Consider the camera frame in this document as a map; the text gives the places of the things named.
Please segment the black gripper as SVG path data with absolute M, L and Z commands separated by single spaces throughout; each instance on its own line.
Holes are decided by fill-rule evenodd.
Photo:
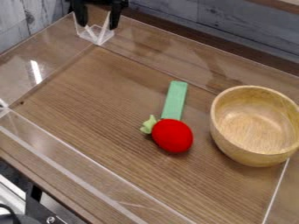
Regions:
M 110 5 L 110 30 L 118 28 L 118 23 L 122 15 L 122 8 L 129 7 L 129 0 L 70 0 L 74 4 L 74 12 L 77 16 L 77 21 L 81 26 L 86 26 L 89 23 L 89 8 L 86 4 Z

